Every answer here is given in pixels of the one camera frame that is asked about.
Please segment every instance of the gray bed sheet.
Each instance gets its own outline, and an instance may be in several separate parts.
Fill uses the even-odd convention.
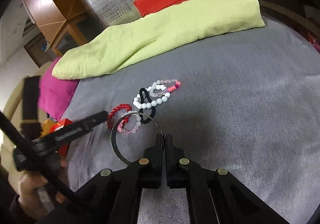
[[[204,168],[228,169],[290,223],[307,223],[320,203],[320,55],[295,31],[263,19],[264,28],[206,38],[83,79],[64,116],[111,111],[132,103],[140,88],[177,78],[181,87],[155,116],[174,144]],[[137,160],[158,132],[150,123],[134,135],[118,134],[119,149]],[[67,159],[74,191],[101,169],[126,167],[106,124],[74,141]],[[159,190],[143,190],[138,223],[189,223],[185,195],[164,181]]]

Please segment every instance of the screw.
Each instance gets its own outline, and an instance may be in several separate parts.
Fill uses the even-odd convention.
[[[188,163],[190,163],[190,161],[189,161],[188,158],[181,158],[179,160],[179,163],[182,164],[182,165],[187,165]]]
[[[227,173],[228,173],[228,170],[226,170],[226,169],[223,169],[223,168],[218,169],[218,174],[220,174],[220,175],[226,175]]]
[[[141,165],[147,165],[149,163],[149,159],[148,158],[141,158],[139,160],[139,164]]]
[[[100,172],[101,176],[109,176],[111,174],[111,170],[110,169],[103,169]]]

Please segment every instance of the human hand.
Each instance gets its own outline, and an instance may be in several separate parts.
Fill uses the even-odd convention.
[[[67,162],[60,160],[59,178],[68,184]],[[37,189],[44,186],[48,181],[39,172],[26,171],[19,181],[19,205],[28,216],[35,220],[39,220],[47,214],[47,209],[41,203],[37,194]],[[59,203],[64,202],[66,198],[58,192],[56,200]]]

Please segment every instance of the green cloth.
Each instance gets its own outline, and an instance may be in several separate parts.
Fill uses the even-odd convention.
[[[55,65],[59,79],[112,74],[205,37],[263,27],[258,0],[190,0],[134,22],[106,28]]]

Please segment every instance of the purple pillow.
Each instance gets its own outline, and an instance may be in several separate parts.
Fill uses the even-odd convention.
[[[60,80],[52,76],[52,70],[60,58],[56,58],[42,76],[38,101],[38,106],[58,121],[68,108],[79,83],[79,80]]]

